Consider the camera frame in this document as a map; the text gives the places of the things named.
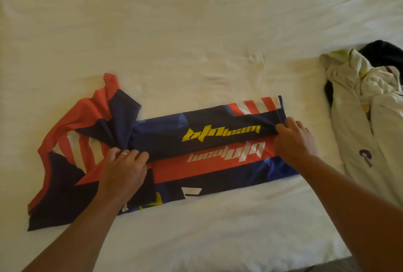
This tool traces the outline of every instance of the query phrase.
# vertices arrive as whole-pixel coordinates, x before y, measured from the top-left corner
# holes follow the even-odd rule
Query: person's right arm
[[[312,187],[364,272],[403,271],[403,210],[363,189],[317,157],[314,138],[287,118],[276,153]]]

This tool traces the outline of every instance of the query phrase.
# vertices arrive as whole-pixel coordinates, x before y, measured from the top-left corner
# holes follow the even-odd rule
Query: yellow btn team text
[[[192,129],[189,129],[186,135],[182,138],[182,141],[189,141],[191,139],[197,138],[199,141],[203,142],[204,137],[206,136],[230,136],[253,131],[259,133],[260,126],[249,126],[237,130],[228,131],[228,129],[226,129],[225,127],[212,129],[211,125],[208,125],[204,127],[202,132],[193,132]]]

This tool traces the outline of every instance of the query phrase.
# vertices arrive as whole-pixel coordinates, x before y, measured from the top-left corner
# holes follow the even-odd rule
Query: person's left arm
[[[97,195],[80,216],[23,272],[90,272],[103,241],[125,203],[137,192],[147,174],[148,154],[137,150],[108,152]]]

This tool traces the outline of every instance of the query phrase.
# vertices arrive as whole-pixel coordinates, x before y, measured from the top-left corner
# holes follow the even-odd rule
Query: hand
[[[291,167],[297,169],[311,156],[318,156],[311,132],[300,121],[287,117],[284,124],[276,125],[276,153]]]
[[[137,150],[109,150],[95,198],[122,207],[143,184],[148,157],[147,152],[139,154]]]

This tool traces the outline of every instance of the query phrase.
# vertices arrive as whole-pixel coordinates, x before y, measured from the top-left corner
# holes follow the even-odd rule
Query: folded jersey
[[[95,196],[111,147],[150,154],[144,184],[120,213],[296,174],[273,149],[285,120],[280,96],[137,120],[141,106],[116,76],[103,78],[106,86],[78,101],[38,149],[45,178],[28,205],[28,230],[73,222]]]

